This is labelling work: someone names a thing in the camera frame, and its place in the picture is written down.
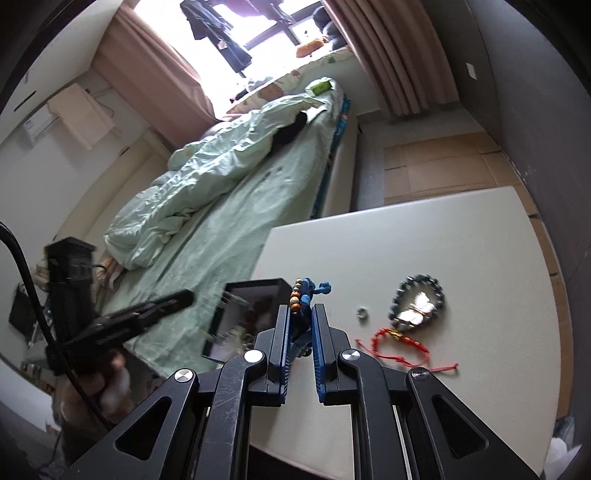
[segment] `person's hand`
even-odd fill
[[[78,382],[89,397],[100,393],[98,404],[101,412],[107,420],[119,423],[135,407],[131,401],[130,378],[125,368],[125,357],[119,352],[116,353],[108,367],[109,375],[84,375],[78,378]],[[104,428],[86,407],[69,380],[65,380],[63,386],[57,389],[56,395],[61,397],[57,403],[61,416],[70,426],[94,436],[104,433]]]

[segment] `red string bracelet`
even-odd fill
[[[412,364],[411,362],[406,360],[403,356],[384,355],[382,353],[379,353],[378,352],[379,341],[381,340],[382,337],[384,337],[386,335],[389,335],[392,338],[394,338],[395,340],[398,340],[399,342],[404,342],[407,345],[415,347],[417,350],[423,352],[423,359],[417,364]],[[359,345],[364,350],[367,350],[373,356],[376,356],[378,358],[384,358],[387,360],[395,360],[398,363],[403,364],[405,367],[409,367],[409,368],[420,367],[420,366],[426,364],[430,359],[429,349],[426,346],[424,346],[421,342],[417,342],[416,340],[413,340],[412,338],[403,335],[401,332],[399,332],[398,330],[393,329],[393,328],[380,328],[380,330],[375,332],[374,336],[371,337],[371,349],[367,348],[363,344],[363,342],[358,338],[355,339],[355,342],[357,343],[357,345]],[[428,370],[431,372],[445,372],[448,370],[455,370],[458,367],[458,365],[459,364],[453,364],[453,365],[449,365],[447,367],[429,368]]]

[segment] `window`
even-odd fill
[[[242,91],[249,79],[262,80],[289,72],[301,64],[295,55],[296,45],[322,35],[312,20],[314,10],[320,6],[318,0],[281,3],[280,8],[294,18],[292,25],[263,16],[240,17],[225,5],[215,5],[213,8],[232,24],[232,38],[252,56],[252,64],[235,73],[208,39],[193,38],[178,4],[170,0],[140,0],[135,11],[199,72],[203,90],[218,117],[228,111],[232,106],[230,98]]]

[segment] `blue gripper pad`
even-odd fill
[[[316,311],[312,310],[312,322],[311,322],[311,333],[312,333],[312,356],[314,358],[314,377],[316,378],[316,391],[318,392],[318,400],[320,403],[324,403],[324,397],[326,395],[326,376],[324,374],[324,355],[322,352],[322,343],[320,341],[320,331],[318,327],[318,318]]]
[[[281,379],[279,395],[281,396],[281,403],[285,404],[285,397],[287,396],[287,380],[290,376],[290,350],[291,350],[291,312],[287,314],[287,325],[283,333],[283,350],[281,352]]]

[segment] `hanging clothes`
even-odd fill
[[[191,25],[193,38],[208,38],[224,57],[228,65],[238,73],[252,63],[248,52],[230,36],[232,24],[203,0],[183,0],[181,10]]]

